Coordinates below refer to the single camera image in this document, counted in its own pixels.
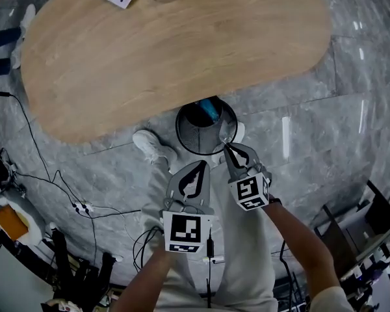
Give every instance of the white sneaker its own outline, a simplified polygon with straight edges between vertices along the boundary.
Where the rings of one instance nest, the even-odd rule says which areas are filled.
[[[113,258],[115,258],[115,260],[116,260],[117,263],[121,263],[121,262],[123,261],[123,259],[124,259],[122,256],[117,255],[117,254],[112,254],[111,256],[112,256]]]
[[[12,69],[16,70],[20,68],[21,64],[21,43],[23,43],[23,40],[21,38],[18,39],[16,42],[16,47],[10,54],[10,63],[12,65]]]
[[[36,15],[36,8],[34,7],[33,4],[30,4],[29,6],[27,6],[25,15],[20,22],[20,29],[21,29],[21,37],[22,38],[25,38],[26,31],[29,28],[29,26],[31,25],[35,15]]]
[[[177,161],[177,153],[171,147],[163,146],[152,132],[140,130],[133,135],[136,147],[143,151],[146,159],[152,163],[159,157],[165,157],[169,168]]]
[[[235,135],[233,142],[241,143],[245,134],[246,134],[246,126],[242,122],[237,122],[237,134]],[[214,152],[218,151],[220,148],[222,148],[222,145],[219,144],[214,149]],[[215,155],[212,155],[211,160],[214,162],[216,166],[220,165],[225,161],[224,152],[221,151],[220,153],[216,153]]]
[[[51,229],[51,231],[58,229],[57,225],[54,222],[49,223],[49,228]]]

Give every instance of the white marker cube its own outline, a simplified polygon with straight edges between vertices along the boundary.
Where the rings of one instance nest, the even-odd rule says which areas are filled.
[[[228,185],[234,200],[245,211],[268,205],[268,183],[261,172]]]
[[[166,251],[196,253],[208,239],[213,215],[163,211],[164,247]]]

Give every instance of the white sleeve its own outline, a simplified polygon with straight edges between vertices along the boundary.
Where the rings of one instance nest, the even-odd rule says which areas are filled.
[[[354,312],[354,309],[346,300],[343,288],[330,287],[312,300],[310,312]]]

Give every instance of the beige pants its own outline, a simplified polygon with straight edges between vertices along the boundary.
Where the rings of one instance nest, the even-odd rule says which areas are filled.
[[[171,177],[165,158],[153,163],[151,202],[142,209],[144,231],[162,227],[159,210],[163,209]],[[226,163],[211,170],[211,207],[224,230],[226,260],[222,282],[213,298],[214,307],[246,312],[277,311],[278,303],[273,298],[274,270],[263,229],[265,214],[260,209],[243,211],[229,192],[228,179]],[[149,247],[153,249],[156,245],[154,242]],[[164,283],[157,311],[206,307],[205,300],[195,290],[187,257],[180,253]]]

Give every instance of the person's right arm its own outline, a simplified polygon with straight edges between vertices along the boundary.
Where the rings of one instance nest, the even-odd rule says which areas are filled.
[[[325,244],[280,203],[271,203],[263,210],[303,267],[311,298],[327,288],[339,287],[332,255]]]

